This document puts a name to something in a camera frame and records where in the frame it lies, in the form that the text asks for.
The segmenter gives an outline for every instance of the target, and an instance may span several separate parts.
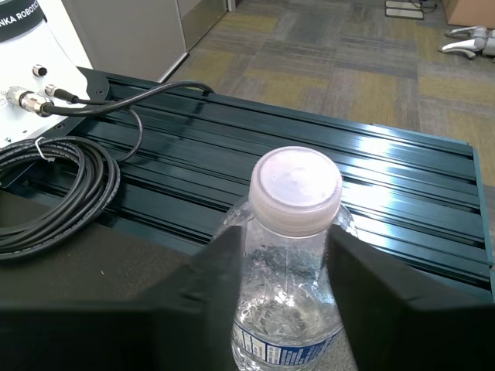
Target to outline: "patterned carpet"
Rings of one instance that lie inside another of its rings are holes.
[[[172,79],[468,141],[495,186],[495,64],[439,53],[451,28],[441,5],[413,21],[385,17],[384,0],[244,0]]]

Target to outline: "plastic water bottle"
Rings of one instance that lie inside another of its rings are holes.
[[[325,155],[279,148],[258,161],[249,197],[227,213],[217,236],[246,227],[232,335],[240,371],[310,371],[340,333],[322,263],[332,223],[357,236],[341,193],[342,176]]]

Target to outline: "cabinet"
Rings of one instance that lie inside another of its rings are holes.
[[[187,56],[176,0],[62,2],[96,70],[161,81]]]

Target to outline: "cardboard box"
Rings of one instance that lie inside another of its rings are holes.
[[[495,29],[495,0],[443,0],[447,23]]]

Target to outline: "cable connector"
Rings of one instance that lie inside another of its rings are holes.
[[[7,100],[15,106],[21,107],[23,110],[37,114],[40,117],[48,117],[49,112],[43,110],[47,105],[53,106],[53,102],[43,95],[34,93],[23,87],[10,87],[5,95]]]
[[[77,95],[69,93],[67,90],[60,89],[59,87],[56,87],[55,85],[51,85],[51,84],[45,87],[45,94],[48,95],[49,97],[65,100],[66,102],[72,104],[76,103],[76,99],[79,99]]]

